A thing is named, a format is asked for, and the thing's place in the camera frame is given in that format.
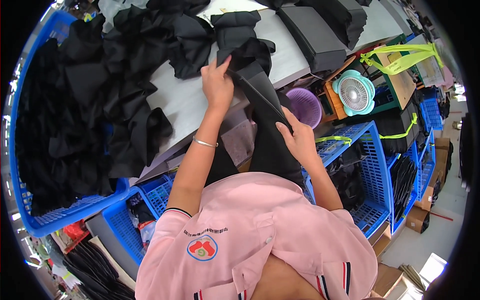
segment silver bangle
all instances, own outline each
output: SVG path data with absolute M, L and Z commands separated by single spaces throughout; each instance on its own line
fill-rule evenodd
M 204 145 L 204 146 L 207 146 L 207 147 L 212 147 L 212 148 L 217 148 L 218 147 L 218 143 L 216 145 L 208 144 L 208 143 L 197 140 L 197 138 L 195 136 L 193 136 L 193 141 L 199 143 L 200 145 Z

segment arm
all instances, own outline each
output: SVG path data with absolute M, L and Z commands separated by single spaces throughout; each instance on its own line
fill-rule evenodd
M 225 75 L 230 60 L 231 57 L 227 58 L 217 68 L 215 59 L 202 68 L 203 91 L 208 108 L 195 137 L 212 145 L 216 144 L 220 124 L 233 99 L 233 82 Z M 179 208 L 191 216 L 198 213 L 214 154 L 215 148 L 192 142 L 173 181 L 167 208 Z
M 282 109 L 287 121 L 292 126 L 293 135 L 285 124 L 277 122 L 276 126 L 282 134 L 290 153 L 310 175 L 316 204 L 329 211 L 342 209 L 343 204 L 340 201 L 340 196 L 325 170 L 322 159 L 317 154 L 312 128 L 300 123 L 287 108 L 282 107 Z

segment white work table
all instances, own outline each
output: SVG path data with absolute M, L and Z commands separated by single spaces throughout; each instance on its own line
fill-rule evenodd
M 218 6 L 217 0 L 210 4 Z M 354 53 L 380 41 L 389 40 L 402 34 L 402 30 L 388 11 L 379 3 L 372 0 L 370 7 L 364 7 L 367 13 L 367 24 L 360 35 L 360 39 L 353 51 Z M 269 75 L 275 89 L 279 89 L 292 81 L 308 74 L 310 67 L 292 35 L 285 27 L 275 12 L 270 9 L 259 11 L 261 21 L 255 26 L 258 38 L 267 39 L 275 43 L 276 52 L 272 54 L 272 69 Z M 209 61 L 216 57 L 218 46 L 212 45 Z M 150 178 L 155 173 L 155 168 L 169 156 L 187 145 L 200 126 L 205 111 L 207 100 L 202 92 L 202 79 L 178 79 L 168 62 L 160 66 L 150 80 L 158 90 L 147 98 L 152 109 L 160 107 L 173 127 L 173 134 L 162 141 L 159 153 L 150 167 L 145 167 L 140 179 Z M 248 105 L 248 100 L 239 90 L 235 91 L 232 106 L 229 112 L 242 109 Z M 131 178 L 133 185 L 138 179 Z

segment pink polo shirt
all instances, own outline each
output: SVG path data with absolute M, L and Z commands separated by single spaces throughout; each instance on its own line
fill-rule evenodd
M 298 185 L 247 172 L 215 182 L 190 217 L 169 209 L 140 265 L 137 300 L 248 300 L 273 254 L 326 300 L 366 298 L 373 248 L 343 209 L 311 205 Z

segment small desk fan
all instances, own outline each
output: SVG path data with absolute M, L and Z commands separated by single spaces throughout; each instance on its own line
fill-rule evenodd
M 375 87 L 373 83 L 355 70 L 345 71 L 339 79 L 332 82 L 333 91 L 342 101 L 348 116 L 366 115 L 373 110 Z

